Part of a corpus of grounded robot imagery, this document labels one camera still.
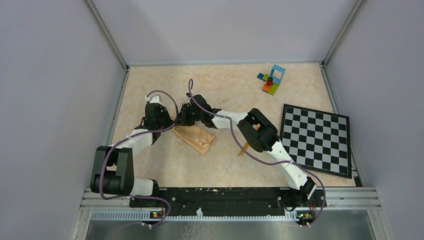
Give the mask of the peach cloth napkin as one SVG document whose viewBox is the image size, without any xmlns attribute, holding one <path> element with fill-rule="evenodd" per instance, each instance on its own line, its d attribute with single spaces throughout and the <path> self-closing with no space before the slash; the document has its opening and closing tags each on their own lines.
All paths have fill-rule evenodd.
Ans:
<svg viewBox="0 0 424 240">
<path fill-rule="evenodd" d="M 215 140 L 214 135 L 197 125 L 175 126 L 172 131 L 201 155 L 206 154 Z"/>
</svg>

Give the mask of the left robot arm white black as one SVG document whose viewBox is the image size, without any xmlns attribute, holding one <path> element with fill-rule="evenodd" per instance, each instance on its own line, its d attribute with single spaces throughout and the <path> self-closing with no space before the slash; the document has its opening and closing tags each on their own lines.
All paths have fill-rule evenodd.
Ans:
<svg viewBox="0 0 424 240">
<path fill-rule="evenodd" d="M 111 146 L 99 146 L 94 155 L 90 189 L 105 199 L 116 196 L 141 196 L 149 207 L 160 202 L 158 184 L 153 179 L 136 178 L 134 157 L 153 145 L 164 130 L 173 125 L 166 107 L 149 102 L 145 116 L 129 136 Z"/>
</svg>

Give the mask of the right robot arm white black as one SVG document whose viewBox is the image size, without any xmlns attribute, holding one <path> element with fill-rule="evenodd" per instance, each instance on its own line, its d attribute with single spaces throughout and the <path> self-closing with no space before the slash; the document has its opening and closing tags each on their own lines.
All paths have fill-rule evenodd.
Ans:
<svg viewBox="0 0 424 240">
<path fill-rule="evenodd" d="M 220 108 L 211 108 L 200 94 L 190 98 L 189 103 L 181 106 L 176 117 L 176 125 L 193 126 L 202 122 L 211 129 L 238 129 L 248 145 L 258 153 L 267 153 L 276 162 L 260 161 L 264 165 L 281 165 L 283 175 L 293 192 L 293 200 L 299 206 L 307 206 L 314 198 L 317 188 L 314 180 L 308 176 L 285 150 L 278 136 L 277 128 L 257 108 L 248 112 L 230 112 Z"/>
</svg>

